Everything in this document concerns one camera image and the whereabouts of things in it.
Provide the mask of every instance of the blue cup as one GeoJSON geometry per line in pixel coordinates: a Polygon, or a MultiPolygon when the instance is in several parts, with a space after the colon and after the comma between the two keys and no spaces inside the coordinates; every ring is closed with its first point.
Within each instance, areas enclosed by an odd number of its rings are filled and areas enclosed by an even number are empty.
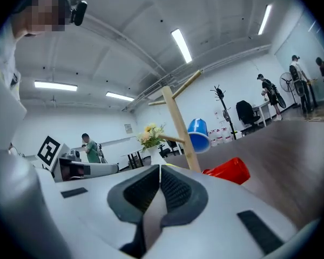
{"type": "Polygon", "coordinates": [[[210,149],[210,139],[207,135],[206,123],[202,119],[193,119],[188,130],[196,153],[205,153],[210,149]]]}

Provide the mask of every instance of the wooden stick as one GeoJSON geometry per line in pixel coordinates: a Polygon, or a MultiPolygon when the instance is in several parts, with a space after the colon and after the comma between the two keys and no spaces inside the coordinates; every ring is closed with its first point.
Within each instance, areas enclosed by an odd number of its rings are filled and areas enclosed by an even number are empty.
{"type": "Polygon", "coordinates": [[[187,133],[187,129],[183,121],[183,117],[181,116],[181,113],[179,111],[178,105],[173,99],[173,93],[171,88],[169,86],[163,87],[162,94],[167,103],[169,112],[171,113],[171,116],[173,118],[174,125],[177,129],[179,137],[183,139],[185,142],[184,151],[185,151],[185,156],[187,159],[188,166],[190,167],[191,170],[201,173],[197,155],[194,152],[194,148],[191,143],[191,138],[187,133]]]}
{"type": "Polygon", "coordinates": [[[174,142],[179,142],[179,143],[185,143],[183,139],[171,137],[171,136],[164,135],[164,134],[159,134],[158,138],[169,140],[169,141],[174,141],[174,142]]]}
{"type": "Polygon", "coordinates": [[[191,83],[193,83],[201,75],[198,70],[192,77],[190,77],[173,95],[173,99],[179,96],[191,83]]]}
{"type": "Polygon", "coordinates": [[[157,105],[164,105],[166,101],[154,101],[152,103],[149,103],[150,106],[157,106],[157,105]]]}

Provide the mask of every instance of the red cup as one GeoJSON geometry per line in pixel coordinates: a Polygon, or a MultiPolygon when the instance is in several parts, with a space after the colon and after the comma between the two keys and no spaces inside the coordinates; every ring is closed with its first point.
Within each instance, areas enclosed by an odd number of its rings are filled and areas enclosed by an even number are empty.
{"type": "Polygon", "coordinates": [[[233,158],[216,168],[206,169],[202,173],[229,180],[239,185],[251,177],[245,163],[240,158],[233,158]]]}

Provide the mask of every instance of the ceiling light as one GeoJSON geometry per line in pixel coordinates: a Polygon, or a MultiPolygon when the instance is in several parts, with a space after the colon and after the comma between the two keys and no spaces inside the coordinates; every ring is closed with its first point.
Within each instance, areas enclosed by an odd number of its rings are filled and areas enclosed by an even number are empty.
{"type": "Polygon", "coordinates": [[[271,12],[271,8],[272,8],[272,5],[267,5],[266,6],[263,22],[261,23],[261,26],[260,26],[260,29],[259,29],[259,32],[258,32],[259,35],[261,35],[263,33],[266,22],[268,21],[268,18],[269,18],[269,14],[271,12]]]}
{"type": "Polygon", "coordinates": [[[315,24],[315,21],[312,23],[311,27],[309,27],[309,29],[308,29],[309,32],[310,32],[310,30],[312,30],[314,24],[315,24]]]}
{"type": "Polygon", "coordinates": [[[189,63],[192,61],[192,57],[190,54],[190,51],[188,50],[187,44],[184,40],[183,34],[181,33],[181,31],[179,29],[176,29],[175,31],[172,31],[172,36],[174,37],[175,41],[177,42],[180,51],[182,52],[186,63],[189,63]]]}
{"type": "Polygon", "coordinates": [[[51,83],[48,81],[35,81],[35,87],[36,88],[68,90],[68,91],[77,91],[77,88],[78,88],[77,85],[51,83]]]}
{"type": "Polygon", "coordinates": [[[106,96],[121,99],[121,100],[126,100],[126,101],[133,101],[134,100],[133,98],[122,96],[122,95],[115,94],[115,93],[112,93],[112,92],[107,92],[106,96]]]}

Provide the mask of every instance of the man in green shirt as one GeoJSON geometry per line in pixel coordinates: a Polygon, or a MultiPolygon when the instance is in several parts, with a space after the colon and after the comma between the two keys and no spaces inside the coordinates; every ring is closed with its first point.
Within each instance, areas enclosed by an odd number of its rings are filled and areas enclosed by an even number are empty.
{"type": "Polygon", "coordinates": [[[82,139],[86,143],[86,145],[83,145],[82,147],[85,148],[89,163],[101,163],[97,154],[97,144],[95,141],[91,140],[87,133],[83,133],[82,139]]]}

